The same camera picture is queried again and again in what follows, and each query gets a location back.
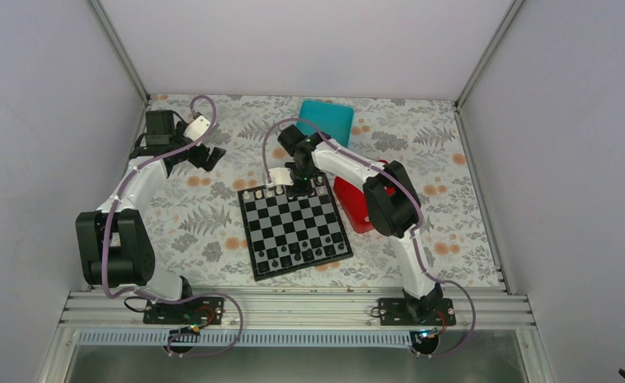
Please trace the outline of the red piece tray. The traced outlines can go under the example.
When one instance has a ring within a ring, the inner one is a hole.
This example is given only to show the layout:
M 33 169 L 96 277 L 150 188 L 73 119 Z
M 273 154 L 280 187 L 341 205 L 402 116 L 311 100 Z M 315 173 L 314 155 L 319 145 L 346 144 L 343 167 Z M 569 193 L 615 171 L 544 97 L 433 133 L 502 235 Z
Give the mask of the red piece tray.
M 368 177 L 375 176 L 377 172 L 344 160 L 333 168 L 333 173 L 335 174 L 333 192 L 353 230 L 358 234 L 372 231 L 374 225 L 370 221 L 363 185 Z

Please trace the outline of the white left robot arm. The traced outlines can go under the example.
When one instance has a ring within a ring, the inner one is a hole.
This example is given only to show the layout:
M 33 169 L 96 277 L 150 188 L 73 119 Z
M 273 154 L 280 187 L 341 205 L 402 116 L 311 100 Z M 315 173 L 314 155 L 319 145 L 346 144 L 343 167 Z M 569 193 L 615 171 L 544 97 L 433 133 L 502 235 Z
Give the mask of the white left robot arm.
M 212 125 L 200 113 L 187 122 L 172 110 L 149 111 L 145 123 L 115 191 L 76 219 L 81 269 L 89 285 L 103 286 L 113 296 L 131 292 L 164 302 L 164 312 L 184 323 L 196 312 L 192 289 L 186 278 L 157 266 L 144 213 L 177 164 L 210 172 L 225 150 L 200 143 Z

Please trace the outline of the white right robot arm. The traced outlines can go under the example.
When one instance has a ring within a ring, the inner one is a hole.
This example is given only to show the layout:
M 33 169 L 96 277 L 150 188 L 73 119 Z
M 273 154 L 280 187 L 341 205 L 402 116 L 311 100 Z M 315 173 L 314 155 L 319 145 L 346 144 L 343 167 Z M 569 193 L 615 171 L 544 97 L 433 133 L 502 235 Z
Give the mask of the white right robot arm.
M 289 195 L 309 195 L 318 173 L 329 172 L 360 189 L 370 223 L 389 239 L 398 260 L 408 319 L 424 325 L 434 318 L 443 291 L 423 262 L 424 216 L 404 166 L 395 160 L 388 164 L 368 160 L 323 132 L 305 136 L 293 124 L 277 141 L 293 161 L 285 165 L 289 175 L 278 176 L 274 184 L 285 185 Z

